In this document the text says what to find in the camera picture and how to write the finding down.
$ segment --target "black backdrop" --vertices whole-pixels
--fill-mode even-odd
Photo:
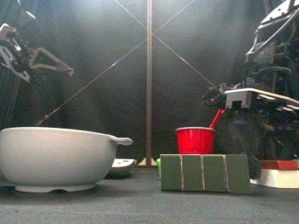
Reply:
[[[23,9],[41,27],[32,46],[51,50],[73,67],[75,75],[43,73],[41,84],[21,81],[11,126],[32,126],[118,62],[43,126],[131,137],[134,145],[119,147],[118,156],[140,161],[146,157],[146,42],[130,51],[146,40],[147,1],[35,0],[23,1]],[[5,1],[1,22],[15,25],[16,16],[16,1]],[[244,54],[264,16],[262,1],[154,0],[154,32],[162,27],[156,37],[216,86],[242,79]],[[176,128],[208,126],[216,113],[202,105],[211,84],[168,47],[154,37],[155,158],[176,152]],[[1,71],[5,80],[11,74]]]

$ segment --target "green box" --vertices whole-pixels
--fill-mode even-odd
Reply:
[[[224,193],[228,188],[223,155],[203,155],[202,162],[204,191]]]
[[[182,190],[186,192],[203,191],[200,155],[182,155]]]
[[[224,156],[230,193],[251,193],[248,157],[246,154]]]
[[[162,190],[180,191],[183,189],[182,158],[178,154],[163,154],[162,159]]]

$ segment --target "red cup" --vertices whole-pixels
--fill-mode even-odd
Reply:
[[[187,127],[175,130],[180,154],[211,154],[215,129]]]

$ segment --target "white bowl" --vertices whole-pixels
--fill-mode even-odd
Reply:
[[[132,142],[127,137],[77,129],[3,129],[0,170],[21,192],[87,190],[107,176],[118,145]]]

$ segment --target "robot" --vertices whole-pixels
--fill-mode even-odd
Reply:
[[[19,26],[3,24],[0,27],[1,66],[8,68],[27,82],[39,81],[40,69],[53,70],[72,76],[72,68],[43,47],[29,48],[29,42],[39,33],[35,16],[23,11]]]
[[[263,160],[299,157],[299,101],[292,83],[299,60],[299,1],[288,0],[256,28],[244,61],[244,80],[212,87],[202,97],[207,106],[226,109],[216,128],[216,152],[246,153],[250,177]]]

